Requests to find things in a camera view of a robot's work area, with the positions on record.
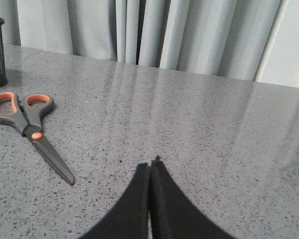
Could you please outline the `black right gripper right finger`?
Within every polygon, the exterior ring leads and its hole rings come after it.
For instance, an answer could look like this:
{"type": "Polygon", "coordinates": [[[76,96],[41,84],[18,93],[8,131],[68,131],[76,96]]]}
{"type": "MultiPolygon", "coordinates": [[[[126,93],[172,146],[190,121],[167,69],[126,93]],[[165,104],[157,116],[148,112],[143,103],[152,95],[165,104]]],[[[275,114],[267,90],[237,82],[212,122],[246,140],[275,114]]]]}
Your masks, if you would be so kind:
{"type": "Polygon", "coordinates": [[[232,239],[184,195],[157,156],[151,162],[149,211],[154,239],[232,239]]]}

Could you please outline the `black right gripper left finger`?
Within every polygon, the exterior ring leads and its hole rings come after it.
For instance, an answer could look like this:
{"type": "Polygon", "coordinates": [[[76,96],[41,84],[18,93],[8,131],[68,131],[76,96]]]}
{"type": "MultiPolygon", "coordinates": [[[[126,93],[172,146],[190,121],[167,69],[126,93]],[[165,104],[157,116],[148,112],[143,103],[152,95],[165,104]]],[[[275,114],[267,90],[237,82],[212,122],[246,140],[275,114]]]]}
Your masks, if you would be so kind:
{"type": "Polygon", "coordinates": [[[82,239],[147,239],[150,167],[139,164],[121,198],[82,239]]]}

